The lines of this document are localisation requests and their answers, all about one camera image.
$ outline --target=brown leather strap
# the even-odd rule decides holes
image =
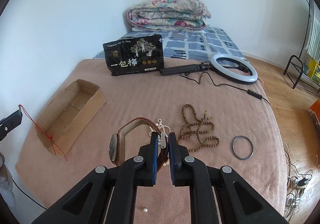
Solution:
[[[117,153],[116,153],[116,160],[115,160],[115,165],[120,166],[124,163],[125,161],[125,136],[131,132],[133,129],[140,125],[148,125],[151,128],[153,128],[159,136],[161,135],[161,131],[159,128],[149,119],[144,118],[144,117],[137,117],[133,120],[131,120],[129,123],[125,124],[123,127],[121,127],[117,133]],[[165,137],[165,143],[166,146],[165,148],[160,150],[158,160],[157,160],[157,171],[159,171],[164,163],[167,162],[168,160],[168,141],[167,137]]]

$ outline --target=wooden bead necklace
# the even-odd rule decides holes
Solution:
[[[186,115],[185,115],[185,109],[189,107],[192,109],[192,112],[193,112],[193,115],[194,115],[194,118],[196,120],[195,123],[189,123],[187,118],[186,118]],[[206,118],[207,114],[207,111],[204,111],[204,116],[203,118],[201,119],[198,119],[197,118],[197,114],[196,114],[196,111],[194,109],[194,107],[190,104],[185,104],[183,107],[182,107],[182,117],[183,117],[183,120],[184,122],[186,123],[185,125],[182,126],[182,128],[180,129],[180,136],[178,138],[178,142],[180,142],[181,139],[183,140],[186,140],[188,138],[191,137],[191,135],[196,135],[197,139],[198,139],[198,142],[200,144],[199,147],[195,148],[195,149],[189,149],[188,152],[197,152],[199,151],[201,148],[203,147],[217,147],[219,145],[219,138],[216,137],[216,136],[210,136],[210,137],[207,137],[204,142],[201,141],[199,135],[200,134],[209,134],[213,131],[214,129],[214,124],[213,122],[211,122],[210,120],[212,119],[212,117],[208,117]],[[211,129],[210,130],[205,130],[205,131],[200,131],[200,128],[202,125],[211,125]],[[197,129],[195,131],[193,131],[191,129],[191,127],[193,126],[197,126]],[[185,128],[189,129],[189,131],[187,132],[182,132]],[[207,142],[210,141],[210,140],[216,140],[216,143],[215,144],[208,144]]]

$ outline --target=silver screw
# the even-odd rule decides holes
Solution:
[[[135,156],[134,159],[133,159],[136,163],[140,163],[143,161],[143,157],[138,155],[138,156]]]
[[[192,157],[192,156],[186,156],[184,158],[184,160],[187,162],[187,163],[193,163],[195,161],[195,159]]]
[[[225,173],[231,173],[232,169],[230,166],[224,166],[224,167],[222,167],[222,171]]]
[[[98,166],[96,167],[96,173],[104,173],[106,168],[104,166]]]

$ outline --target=tree illustration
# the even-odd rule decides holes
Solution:
[[[144,39],[140,39],[130,49],[132,52],[136,53],[136,57],[139,56],[139,52],[142,52],[142,53],[148,52],[147,56],[151,56],[152,51],[156,49],[156,46],[154,46],[150,42],[145,41]]]

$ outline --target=floor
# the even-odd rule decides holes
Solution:
[[[289,147],[291,162],[299,173],[305,173],[315,166],[317,155],[320,163],[320,134],[307,112],[317,97],[299,87],[292,89],[292,83],[283,75],[283,69],[253,58],[247,59],[264,82],[263,88],[275,114],[282,141]],[[319,199],[320,173],[316,167],[290,224],[303,224]]]

